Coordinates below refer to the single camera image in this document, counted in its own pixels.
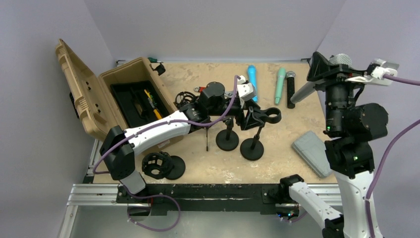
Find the silver grey microphone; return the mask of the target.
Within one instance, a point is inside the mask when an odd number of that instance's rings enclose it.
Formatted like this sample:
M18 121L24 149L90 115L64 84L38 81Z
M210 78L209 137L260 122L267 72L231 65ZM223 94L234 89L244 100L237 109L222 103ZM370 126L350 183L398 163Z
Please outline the silver grey microphone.
M314 52L310 60L307 82L290 98L296 104L315 91L321 91L327 82L335 80L340 73L348 73L352 64L347 54L336 54L326 58L320 52Z

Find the black handheld microphone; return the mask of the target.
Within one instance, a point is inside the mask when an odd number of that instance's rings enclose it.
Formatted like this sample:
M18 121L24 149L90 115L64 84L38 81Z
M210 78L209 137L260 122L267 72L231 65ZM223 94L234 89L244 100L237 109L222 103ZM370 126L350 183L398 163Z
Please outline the black handheld microphone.
M288 71L286 73L286 81L287 81L287 108L294 109L295 104L292 103L291 98L295 93L295 72Z

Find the black round-base mic stand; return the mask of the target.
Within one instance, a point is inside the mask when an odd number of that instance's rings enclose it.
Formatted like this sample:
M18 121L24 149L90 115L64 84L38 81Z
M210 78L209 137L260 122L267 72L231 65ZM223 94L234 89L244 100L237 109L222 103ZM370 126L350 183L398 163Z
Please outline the black round-base mic stand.
M215 142L219 149L223 151L232 151L239 145L239 137L237 133L233 131L234 118L230 117L224 119L223 122L226 125L226 129L221 130L217 134Z

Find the mint green microphone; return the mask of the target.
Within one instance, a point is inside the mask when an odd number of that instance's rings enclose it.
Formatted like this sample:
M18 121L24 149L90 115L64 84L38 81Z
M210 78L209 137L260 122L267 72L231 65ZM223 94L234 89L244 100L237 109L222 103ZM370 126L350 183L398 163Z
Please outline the mint green microphone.
M278 105L280 103L285 77L286 77L286 69L281 67L277 72L277 80L276 80L276 88L275 88L275 96L274 96L275 105Z

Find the blue microphone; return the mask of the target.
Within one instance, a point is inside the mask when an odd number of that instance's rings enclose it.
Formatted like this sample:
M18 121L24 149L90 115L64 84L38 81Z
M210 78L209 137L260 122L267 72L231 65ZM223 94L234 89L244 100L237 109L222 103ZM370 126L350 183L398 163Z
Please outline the blue microphone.
M257 90L257 79L256 79L256 68L254 65L248 66L247 74L249 81L253 85L255 96L253 97L254 102L258 101L258 90Z

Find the black tripod shock-mount stand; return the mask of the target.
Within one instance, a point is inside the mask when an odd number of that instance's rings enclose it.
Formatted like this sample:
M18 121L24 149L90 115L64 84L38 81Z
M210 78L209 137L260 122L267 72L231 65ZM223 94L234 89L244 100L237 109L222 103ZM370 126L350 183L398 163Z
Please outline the black tripod shock-mount stand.
M197 123L209 123L210 117L198 104L198 96L191 92L183 91L176 95L174 104L176 108L185 114L187 120Z

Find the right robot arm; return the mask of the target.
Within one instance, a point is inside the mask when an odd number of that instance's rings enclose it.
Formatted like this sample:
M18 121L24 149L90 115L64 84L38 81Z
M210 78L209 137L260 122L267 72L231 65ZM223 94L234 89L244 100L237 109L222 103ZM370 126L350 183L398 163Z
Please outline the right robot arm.
M325 153L340 190L342 212L331 208L299 175L282 178L277 196L301 205L321 228L325 238L380 238L369 186L374 179L374 157L369 142L388 133L388 113L377 103L357 105L367 84L388 86L385 74L398 65L374 59L364 70L351 67L347 55L329 59L314 52L307 83L291 101L300 102L314 91L325 93Z

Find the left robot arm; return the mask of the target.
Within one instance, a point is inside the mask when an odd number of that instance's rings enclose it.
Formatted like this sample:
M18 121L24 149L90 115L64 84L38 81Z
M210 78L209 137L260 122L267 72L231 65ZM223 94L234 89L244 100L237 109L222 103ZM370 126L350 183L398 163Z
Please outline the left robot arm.
M164 118L134 128L122 129L119 125L112 127L100 150L101 161L107 168L105 173L119 181L134 202L145 201L148 190L145 180L136 169L136 156L174 137L211 127L227 116L235 117L239 125L246 129L249 123L245 121L244 110L259 110L253 100L256 94L251 82L235 76L230 97L226 97L223 84L211 82L197 99Z

